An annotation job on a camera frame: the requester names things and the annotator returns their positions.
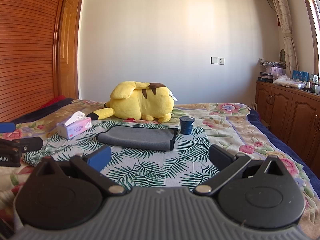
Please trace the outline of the grey microfiber towel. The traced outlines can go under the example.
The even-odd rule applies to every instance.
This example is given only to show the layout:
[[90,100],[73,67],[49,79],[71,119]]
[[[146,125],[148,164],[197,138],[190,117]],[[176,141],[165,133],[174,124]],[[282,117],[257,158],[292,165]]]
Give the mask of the grey microfiber towel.
[[113,126],[97,134],[97,141],[127,148],[153,151],[172,151],[177,128],[156,129],[145,127]]

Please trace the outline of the dark blue blanket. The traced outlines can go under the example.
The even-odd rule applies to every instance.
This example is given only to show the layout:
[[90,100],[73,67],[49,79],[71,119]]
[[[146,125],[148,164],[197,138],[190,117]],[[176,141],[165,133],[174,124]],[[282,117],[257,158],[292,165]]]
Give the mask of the dark blue blanket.
[[49,114],[54,113],[55,111],[61,109],[62,107],[71,104],[72,101],[73,101],[72,98],[62,99],[58,102],[52,103],[49,106],[43,107],[41,109],[38,109],[26,115],[20,116],[19,118],[12,120],[11,122],[17,125],[17,124],[22,124],[26,122],[37,121],[45,116],[48,116]]

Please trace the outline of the palm leaf pattern cloth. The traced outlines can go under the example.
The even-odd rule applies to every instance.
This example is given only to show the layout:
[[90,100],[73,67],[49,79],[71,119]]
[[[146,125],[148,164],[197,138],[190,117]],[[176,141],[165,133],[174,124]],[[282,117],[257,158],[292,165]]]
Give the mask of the palm leaf pattern cloth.
[[[44,140],[41,149],[26,153],[23,160],[36,166],[45,156],[67,161],[75,154],[88,155],[103,147],[97,135],[114,125],[115,121],[96,121],[87,132],[70,140],[54,134]],[[126,189],[134,186],[193,189],[219,172],[209,160],[210,146],[201,127],[193,128],[190,135],[178,133],[174,149],[169,152],[111,146],[111,160],[103,165],[102,174]]]

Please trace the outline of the pink tissue box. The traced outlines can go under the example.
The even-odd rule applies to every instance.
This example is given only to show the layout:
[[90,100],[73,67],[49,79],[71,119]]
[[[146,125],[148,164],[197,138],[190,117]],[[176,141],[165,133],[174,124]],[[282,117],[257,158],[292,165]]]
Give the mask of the pink tissue box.
[[56,125],[57,133],[65,139],[72,139],[92,127],[90,117],[85,116],[81,111],[75,112],[72,116]]

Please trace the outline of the red blanket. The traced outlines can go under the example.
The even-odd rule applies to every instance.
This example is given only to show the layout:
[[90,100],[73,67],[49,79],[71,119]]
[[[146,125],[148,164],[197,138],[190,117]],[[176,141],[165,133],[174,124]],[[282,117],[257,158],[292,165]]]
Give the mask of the red blanket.
[[55,103],[57,103],[57,102],[60,102],[60,101],[62,101],[62,100],[65,100],[65,99],[66,99],[66,97],[65,97],[64,95],[57,96],[57,97],[53,98],[52,100],[49,100],[49,101],[48,101],[47,103],[45,103],[44,105],[42,105],[42,106],[40,107],[40,109],[46,108],[46,107],[48,107],[48,106],[51,106],[51,105],[53,105],[53,104],[55,104]]

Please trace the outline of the dark blue plastic cup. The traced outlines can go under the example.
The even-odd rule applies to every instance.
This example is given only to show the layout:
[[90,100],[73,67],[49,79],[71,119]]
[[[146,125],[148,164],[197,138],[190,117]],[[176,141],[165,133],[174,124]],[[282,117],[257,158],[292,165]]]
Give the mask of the dark blue plastic cup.
[[195,118],[191,116],[182,116],[180,117],[180,132],[184,135],[189,135],[192,133],[193,123]]

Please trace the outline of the wooden sideboard cabinet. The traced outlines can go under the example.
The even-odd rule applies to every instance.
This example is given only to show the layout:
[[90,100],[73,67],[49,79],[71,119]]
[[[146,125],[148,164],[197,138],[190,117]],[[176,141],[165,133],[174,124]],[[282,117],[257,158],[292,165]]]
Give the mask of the wooden sideboard cabinet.
[[319,96],[258,81],[255,103],[271,133],[319,177]]

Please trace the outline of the yellow Pikachu plush toy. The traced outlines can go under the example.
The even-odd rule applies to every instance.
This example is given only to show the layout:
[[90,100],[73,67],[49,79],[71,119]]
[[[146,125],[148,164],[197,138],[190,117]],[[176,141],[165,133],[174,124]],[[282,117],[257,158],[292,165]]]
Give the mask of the yellow Pikachu plush toy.
[[92,120],[115,116],[165,123],[171,119],[175,102],[172,91],[162,83],[124,81],[115,87],[102,109],[87,116]]

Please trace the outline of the stack of dark books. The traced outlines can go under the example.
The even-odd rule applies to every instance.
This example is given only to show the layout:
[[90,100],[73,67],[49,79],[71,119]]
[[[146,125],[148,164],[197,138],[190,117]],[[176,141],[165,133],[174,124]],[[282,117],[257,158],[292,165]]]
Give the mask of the stack of dark books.
[[266,72],[260,72],[260,75],[258,76],[258,81],[272,83],[273,82],[273,74],[266,73]]

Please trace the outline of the crumpled plastic bag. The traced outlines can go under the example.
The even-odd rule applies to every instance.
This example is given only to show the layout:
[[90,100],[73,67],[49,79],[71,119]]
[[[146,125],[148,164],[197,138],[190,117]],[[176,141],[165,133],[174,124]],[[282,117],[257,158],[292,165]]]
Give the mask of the crumpled plastic bag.
[[297,82],[293,79],[289,78],[287,75],[282,75],[278,77],[276,80],[273,81],[274,85],[283,86],[283,87],[290,87],[295,89],[302,89],[305,88],[306,84],[303,82]]

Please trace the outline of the pink storage box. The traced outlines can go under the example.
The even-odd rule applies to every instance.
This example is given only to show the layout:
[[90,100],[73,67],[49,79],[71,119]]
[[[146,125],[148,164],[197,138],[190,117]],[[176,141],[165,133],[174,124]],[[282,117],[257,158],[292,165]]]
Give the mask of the pink storage box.
[[275,67],[275,66],[267,66],[266,72],[271,73],[274,79],[286,74],[285,68]]

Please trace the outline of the blue gift box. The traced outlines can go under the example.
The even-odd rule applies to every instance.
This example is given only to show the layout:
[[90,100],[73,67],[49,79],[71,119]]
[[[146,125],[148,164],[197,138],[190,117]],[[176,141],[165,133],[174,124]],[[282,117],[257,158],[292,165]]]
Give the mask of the blue gift box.
[[299,81],[308,82],[309,81],[309,73],[294,70],[292,73],[292,79],[297,82],[299,82]]

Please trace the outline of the wooden slatted wardrobe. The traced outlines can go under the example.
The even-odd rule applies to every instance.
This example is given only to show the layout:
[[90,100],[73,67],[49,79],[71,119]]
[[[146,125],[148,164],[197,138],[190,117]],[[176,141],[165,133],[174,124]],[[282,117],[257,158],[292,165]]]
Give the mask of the wooden slatted wardrobe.
[[78,98],[82,0],[1,0],[1,121]]

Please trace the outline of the beige patterned curtain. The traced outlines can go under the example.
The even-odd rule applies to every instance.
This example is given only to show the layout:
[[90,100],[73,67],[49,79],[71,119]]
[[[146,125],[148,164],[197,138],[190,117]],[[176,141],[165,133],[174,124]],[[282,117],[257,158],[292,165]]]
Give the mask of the beige patterned curtain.
[[286,74],[292,77],[293,71],[298,70],[295,43],[292,34],[292,20],[287,0],[272,0],[280,22],[284,40]]

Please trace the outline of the white wall socket plate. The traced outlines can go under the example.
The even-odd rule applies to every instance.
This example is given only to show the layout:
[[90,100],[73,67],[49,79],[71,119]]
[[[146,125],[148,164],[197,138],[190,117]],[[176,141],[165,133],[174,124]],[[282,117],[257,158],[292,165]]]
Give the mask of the white wall socket plate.
[[211,64],[224,65],[225,59],[223,57],[211,57],[210,62]]

